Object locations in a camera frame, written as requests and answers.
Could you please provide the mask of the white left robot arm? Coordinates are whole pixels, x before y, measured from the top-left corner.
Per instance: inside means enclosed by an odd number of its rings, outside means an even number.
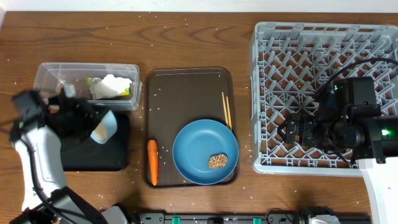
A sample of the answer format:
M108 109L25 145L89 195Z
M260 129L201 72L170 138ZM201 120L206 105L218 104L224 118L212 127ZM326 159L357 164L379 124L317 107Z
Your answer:
M10 142L22 162L24 201L12 223L130 223L119 205L101 212L68 185L61 160L62 139L82 142L94 138L101 126L117 125L109 107L75 97L73 88L41 98L39 91L12 97L19 117L13 121Z

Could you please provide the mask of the blue plate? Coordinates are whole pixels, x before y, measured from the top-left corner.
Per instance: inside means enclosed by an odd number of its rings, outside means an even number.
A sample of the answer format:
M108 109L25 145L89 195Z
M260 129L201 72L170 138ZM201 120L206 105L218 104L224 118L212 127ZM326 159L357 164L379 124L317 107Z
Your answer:
M212 156L225 155L227 163L220 168L208 165ZM239 159L239 146L233 132L224 124L200 119L183 127L177 134L173 161L182 176L198 185L218 184L230 176Z

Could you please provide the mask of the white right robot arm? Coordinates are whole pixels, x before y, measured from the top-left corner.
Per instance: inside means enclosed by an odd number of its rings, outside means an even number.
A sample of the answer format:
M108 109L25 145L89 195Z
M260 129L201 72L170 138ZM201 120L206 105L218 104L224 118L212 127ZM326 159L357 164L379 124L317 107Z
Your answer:
M345 78L321 87L315 115L292 113L278 126L287 144L315 147L357 163L373 223L397 223L397 117L382 115L371 77Z

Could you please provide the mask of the light blue rice bowl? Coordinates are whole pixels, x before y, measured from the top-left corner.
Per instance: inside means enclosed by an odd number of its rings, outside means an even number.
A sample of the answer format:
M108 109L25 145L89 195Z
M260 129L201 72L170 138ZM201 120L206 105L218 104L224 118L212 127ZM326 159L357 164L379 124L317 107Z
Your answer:
M108 111L91 132L90 137L98 144L105 144L117 131L118 123L112 111Z

